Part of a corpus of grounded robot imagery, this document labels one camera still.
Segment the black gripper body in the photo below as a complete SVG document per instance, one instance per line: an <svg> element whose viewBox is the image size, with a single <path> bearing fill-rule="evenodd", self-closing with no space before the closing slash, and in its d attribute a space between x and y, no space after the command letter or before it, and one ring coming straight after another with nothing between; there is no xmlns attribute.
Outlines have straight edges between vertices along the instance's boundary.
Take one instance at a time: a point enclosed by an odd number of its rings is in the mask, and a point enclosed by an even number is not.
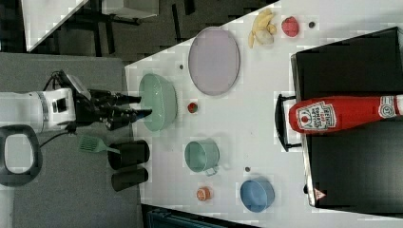
<svg viewBox="0 0 403 228"><path fill-rule="evenodd" d="M108 130L120 128L124 111L119 108L119 105L126 103L127 96L122 93L91 89L89 98L77 93L75 96L75 124L77 127L82 127L93 123L105 123Z"/></svg>

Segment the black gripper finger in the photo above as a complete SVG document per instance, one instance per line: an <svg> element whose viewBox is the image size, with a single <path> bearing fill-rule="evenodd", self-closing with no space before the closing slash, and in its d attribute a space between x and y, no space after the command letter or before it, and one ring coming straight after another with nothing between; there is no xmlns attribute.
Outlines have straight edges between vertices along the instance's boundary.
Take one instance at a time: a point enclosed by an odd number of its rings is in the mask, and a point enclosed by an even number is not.
<svg viewBox="0 0 403 228"><path fill-rule="evenodd" d="M126 123L135 123L140 119L143 119L149 116L152 113L151 109L128 109L124 114L124 121Z"/></svg>
<svg viewBox="0 0 403 228"><path fill-rule="evenodd" d="M118 105L129 105L129 104L139 104L142 98L138 96L130 96L120 94L117 96L117 104Z"/></svg>

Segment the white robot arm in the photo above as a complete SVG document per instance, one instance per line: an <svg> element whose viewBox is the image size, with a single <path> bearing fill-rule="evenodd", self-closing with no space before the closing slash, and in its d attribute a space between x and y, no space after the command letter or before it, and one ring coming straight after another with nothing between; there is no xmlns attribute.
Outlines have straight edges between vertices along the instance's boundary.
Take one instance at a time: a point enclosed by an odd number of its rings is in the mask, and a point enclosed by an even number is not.
<svg viewBox="0 0 403 228"><path fill-rule="evenodd" d="M73 134L77 128L104 123L110 131L132 124L149 109L122 109L141 99L107 91L80 92L71 88L1 94L1 184L23 186L43 165L38 135L56 131Z"/></svg>

